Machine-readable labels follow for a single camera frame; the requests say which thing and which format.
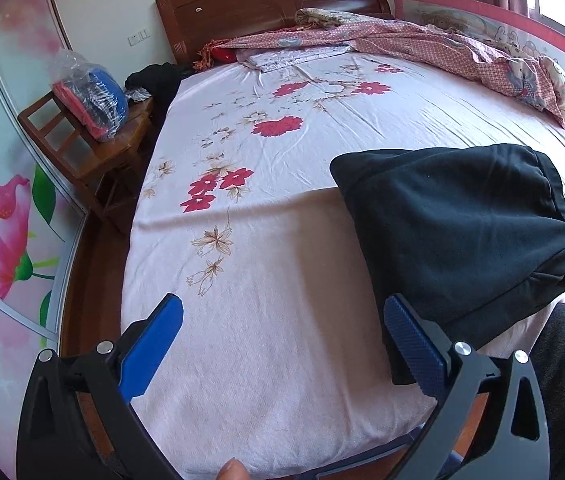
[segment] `sliding wardrobe door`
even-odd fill
[[[22,399],[38,352],[58,346],[85,220],[16,120],[49,92],[63,46],[50,0],[0,0],[0,468],[11,479]]]

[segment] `metal screw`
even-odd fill
[[[101,341],[98,343],[98,346],[96,347],[96,352],[105,355],[105,354],[109,354],[109,352],[111,352],[113,349],[114,349],[114,343],[112,343],[111,341]]]
[[[529,360],[529,356],[524,350],[516,350],[514,357],[521,364],[525,364]]]
[[[43,363],[51,361],[52,357],[53,357],[53,352],[48,348],[38,354],[38,359]]]
[[[471,346],[469,346],[464,341],[458,341],[454,346],[453,349],[456,351],[456,354],[460,355],[469,355],[471,354]]]

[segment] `wooden headboard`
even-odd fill
[[[390,13],[387,0],[156,0],[177,63],[197,59],[210,40],[294,25],[303,7]]]

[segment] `wooden stool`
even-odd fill
[[[32,123],[31,116],[52,100],[60,109],[59,113],[40,129],[36,128]],[[120,207],[124,203],[128,203],[129,200],[137,198],[136,196],[132,196],[127,200],[114,202],[118,184],[122,183],[126,186],[121,177],[121,170],[129,167],[141,181],[144,179],[144,165],[142,158],[138,154],[138,147],[147,132],[152,128],[149,120],[152,107],[152,98],[142,103],[132,105],[127,122],[117,132],[114,139],[106,142],[98,142],[95,140],[86,130],[85,126],[80,123],[53,92],[49,92],[23,110],[18,115],[18,122],[27,132],[27,135],[34,141],[36,146],[40,148],[41,152],[75,187],[76,192],[84,201],[85,205],[96,213],[102,222],[123,234],[122,230],[112,221],[110,213],[113,209]],[[69,121],[73,127],[73,131],[64,138],[60,147],[55,149],[48,142],[47,137],[59,126],[63,119]],[[75,142],[81,142],[80,139],[86,142],[89,146],[89,150],[78,164],[71,164],[66,157],[67,150]],[[114,178],[114,185],[103,203],[99,200],[96,191],[89,186],[89,183],[106,174]]]

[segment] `floral bed sheet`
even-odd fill
[[[182,83],[136,210],[121,323],[182,298],[182,330],[133,407],[186,479],[234,456],[255,478],[296,474],[428,417],[418,386],[391,383],[329,162],[495,142],[547,153],[565,187],[565,130],[549,114],[429,65],[349,53]],[[485,351],[530,350],[551,308]]]

